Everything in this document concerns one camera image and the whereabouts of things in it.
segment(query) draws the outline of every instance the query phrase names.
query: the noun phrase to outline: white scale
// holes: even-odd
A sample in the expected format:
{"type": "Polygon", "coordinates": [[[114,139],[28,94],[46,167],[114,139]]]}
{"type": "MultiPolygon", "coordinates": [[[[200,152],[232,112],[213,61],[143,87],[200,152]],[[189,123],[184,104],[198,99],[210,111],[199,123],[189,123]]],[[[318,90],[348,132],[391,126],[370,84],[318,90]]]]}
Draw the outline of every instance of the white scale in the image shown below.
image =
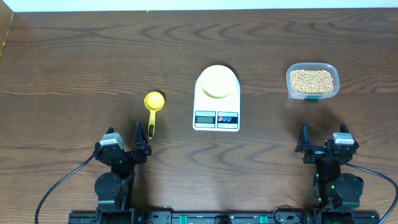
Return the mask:
{"type": "Polygon", "coordinates": [[[192,127],[198,131],[239,131],[241,85],[231,69],[206,68],[195,84],[192,127]]]}

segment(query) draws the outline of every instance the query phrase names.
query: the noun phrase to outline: white wall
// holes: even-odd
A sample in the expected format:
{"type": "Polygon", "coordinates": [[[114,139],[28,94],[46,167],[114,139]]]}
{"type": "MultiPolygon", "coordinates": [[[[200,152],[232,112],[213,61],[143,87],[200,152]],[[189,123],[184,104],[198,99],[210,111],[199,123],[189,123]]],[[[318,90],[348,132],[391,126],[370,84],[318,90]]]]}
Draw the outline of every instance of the white wall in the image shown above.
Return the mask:
{"type": "Polygon", "coordinates": [[[398,7],[398,0],[3,0],[14,12],[398,7]]]}

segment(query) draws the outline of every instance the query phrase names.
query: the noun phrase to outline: chickpeas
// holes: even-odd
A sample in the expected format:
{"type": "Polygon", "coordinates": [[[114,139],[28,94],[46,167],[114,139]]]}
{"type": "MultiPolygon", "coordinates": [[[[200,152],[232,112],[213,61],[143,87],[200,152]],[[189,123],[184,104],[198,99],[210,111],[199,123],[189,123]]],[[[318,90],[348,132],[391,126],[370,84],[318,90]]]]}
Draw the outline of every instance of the chickpeas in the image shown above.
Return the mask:
{"type": "Polygon", "coordinates": [[[335,89],[330,72],[325,70],[294,70],[290,82],[297,93],[332,93],[335,89]]]}

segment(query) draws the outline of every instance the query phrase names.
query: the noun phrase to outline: yellow spoon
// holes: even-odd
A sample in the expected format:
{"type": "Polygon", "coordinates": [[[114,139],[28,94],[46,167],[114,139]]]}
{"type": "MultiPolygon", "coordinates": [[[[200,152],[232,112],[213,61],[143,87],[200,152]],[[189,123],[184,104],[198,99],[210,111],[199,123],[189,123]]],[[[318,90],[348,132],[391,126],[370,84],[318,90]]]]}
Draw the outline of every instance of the yellow spoon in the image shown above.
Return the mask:
{"type": "Polygon", "coordinates": [[[148,124],[148,137],[152,139],[155,134],[155,117],[156,111],[160,111],[164,106],[163,95],[159,92],[153,91],[148,93],[144,99],[145,106],[150,111],[149,124],[148,124]]]}

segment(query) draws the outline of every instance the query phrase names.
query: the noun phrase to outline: plastic container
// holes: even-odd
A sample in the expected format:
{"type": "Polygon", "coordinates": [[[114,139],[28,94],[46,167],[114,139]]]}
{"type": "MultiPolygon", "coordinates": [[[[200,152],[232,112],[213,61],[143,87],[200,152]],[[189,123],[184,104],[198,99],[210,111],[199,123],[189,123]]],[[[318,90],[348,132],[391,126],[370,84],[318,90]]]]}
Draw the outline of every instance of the plastic container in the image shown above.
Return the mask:
{"type": "Polygon", "coordinates": [[[286,72],[286,84],[287,84],[287,91],[289,92],[289,98],[291,99],[325,99],[335,96],[340,89],[340,81],[338,79],[338,72],[336,68],[332,65],[327,63],[297,63],[292,65],[286,72]],[[290,81],[290,73],[294,70],[325,70],[330,72],[331,78],[333,79],[333,92],[332,93],[320,93],[320,94],[312,94],[312,93],[297,93],[293,90],[292,83],[290,81]]]}

